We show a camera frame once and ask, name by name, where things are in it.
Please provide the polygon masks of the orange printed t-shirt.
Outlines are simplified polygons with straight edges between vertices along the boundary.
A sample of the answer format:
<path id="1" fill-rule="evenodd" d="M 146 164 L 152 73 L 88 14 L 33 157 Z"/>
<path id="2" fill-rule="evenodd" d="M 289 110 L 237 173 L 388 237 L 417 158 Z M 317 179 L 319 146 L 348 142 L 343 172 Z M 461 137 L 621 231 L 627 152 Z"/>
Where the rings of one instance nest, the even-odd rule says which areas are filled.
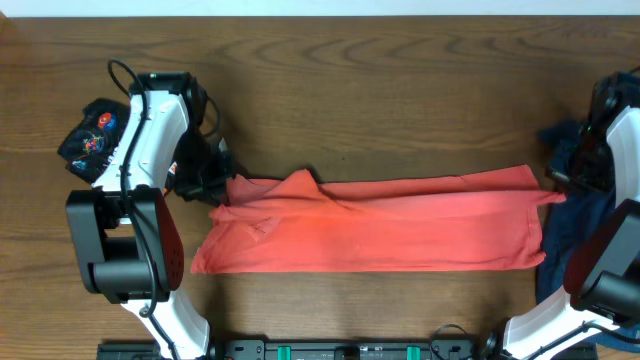
<path id="1" fill-rule="evenodd" d="M 545 257 L 538 210 L 561 203 L 525 165 L 437 178 L 319 183 L 235 177 L 195 274 L 526 269 Z"/>

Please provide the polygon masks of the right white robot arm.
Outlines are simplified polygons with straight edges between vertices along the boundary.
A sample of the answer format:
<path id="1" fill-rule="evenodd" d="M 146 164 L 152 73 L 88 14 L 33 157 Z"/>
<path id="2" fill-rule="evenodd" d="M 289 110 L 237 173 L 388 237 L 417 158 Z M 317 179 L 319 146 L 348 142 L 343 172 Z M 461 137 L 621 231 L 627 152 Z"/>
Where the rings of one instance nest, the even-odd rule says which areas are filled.
<path id="1" fill-rule="evenodd" d="M 581 123 L 541 131 L 548 176 L 569 196 L 547 222 L 538 304 L 506 320 L 477 359 L 594 359 L 639 350 L 639 71 L 598 81 Z"/>

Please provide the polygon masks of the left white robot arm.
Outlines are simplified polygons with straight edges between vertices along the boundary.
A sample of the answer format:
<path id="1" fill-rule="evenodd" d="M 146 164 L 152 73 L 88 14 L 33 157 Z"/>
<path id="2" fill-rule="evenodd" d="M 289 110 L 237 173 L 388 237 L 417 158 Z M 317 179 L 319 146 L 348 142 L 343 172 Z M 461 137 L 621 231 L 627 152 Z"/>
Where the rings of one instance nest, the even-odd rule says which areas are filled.
<path id="1" fill-rule="evenodd" d="M 127 93 L 127 125 L 106 169 L 66 202 L 81 279 L 133 313 L 160 356 L 205 359 L 210 325 L 181 287 L 184 248 L 164 193 L 220 205 L 232 156 L 201 132 L 211 100 L 190 73 L 139 74 Z"/>

